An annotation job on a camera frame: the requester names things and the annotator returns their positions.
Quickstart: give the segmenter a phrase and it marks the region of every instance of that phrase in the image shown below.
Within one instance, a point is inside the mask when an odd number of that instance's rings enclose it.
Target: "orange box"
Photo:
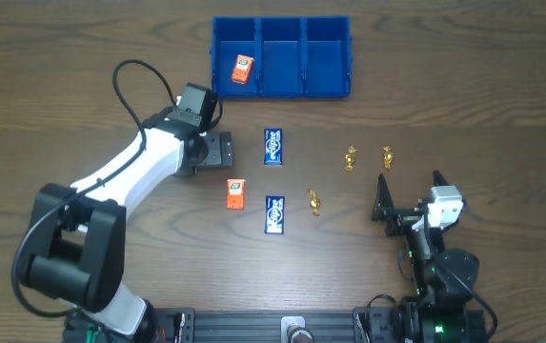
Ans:
[[[253,58],[249,56],[238,55],[236,57],[236,64],[233,71],[233,82],[240,84],[247,84],[250,79],[250,73],[252,73]]]
[[[226,208],[228,210],[245,209],[245,180],[230,179],[227,188]]]

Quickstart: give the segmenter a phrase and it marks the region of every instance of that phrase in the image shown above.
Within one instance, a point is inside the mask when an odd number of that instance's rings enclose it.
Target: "tic tac label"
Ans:
[[[281,156],[283,133],[281,129],[264,130],[264,164],[280,166],[283,164]]]
[[[283,234],[285,196],[266,196],[266,225],[264,233]]]

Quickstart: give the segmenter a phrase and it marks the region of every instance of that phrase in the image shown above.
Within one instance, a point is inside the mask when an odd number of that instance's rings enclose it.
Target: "gold figurine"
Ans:
[[[345,171],[352,172],[353,171],[353,163],[355,163],[355,152],[357,149],[355,146],[349,146],[349,153],[345,155],[345,163],[347,166],[345,167]]]
[[[383,152],[383,165],[388,171],[391,167],[391,163],[394,162],[394,153],[391,152],[390,146],[383,146],[383,150],[385,151]]]
[[[319,200],[317,194],[315,194],[312,189],[309,189],[309,194],[311,195],[309,205],[311,205],[311,208],[313,209],[313,214],[319,216],[319,206],[321,206],[321,200]]]

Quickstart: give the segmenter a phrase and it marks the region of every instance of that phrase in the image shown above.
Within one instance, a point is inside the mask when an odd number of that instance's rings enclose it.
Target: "blue plastic bin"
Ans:
[[[214,17],[212,89],[221,97],[342,97],[351,92],[351,23],[333,17]],[[253,57],[246,85],[236,56]]]

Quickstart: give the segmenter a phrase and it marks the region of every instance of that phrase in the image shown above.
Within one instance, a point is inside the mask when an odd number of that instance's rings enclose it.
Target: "wooden tabletop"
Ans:
[[[61,320],[14,299],[10,263],[38,190],[94,172],[135,137],[115,65],[143,59],[175,93],[209,86],[213,16],[314,14],[352,18],[351,96],[227,101],[218,128],[233,134],[234,167],[152,192],[128,222],[125,282],[156,307],[197,310],[352,309],[411,294],[401,239],[370,221],[388,144],[396,205],[428,195],[435,169],[466,197],[445,240],[480,259],[494,341],[546,340],[546,1],[30,0],[0,1],[0,342],[60,341]],[[120,87],[142,119],[169,105],[138,66]],[[284,130],[282,168],[262,164],[269,127]],[[247,180],[243,212],[226,210],[228,178]],[[287,201],[282,236],[263,233],[272,193]]]

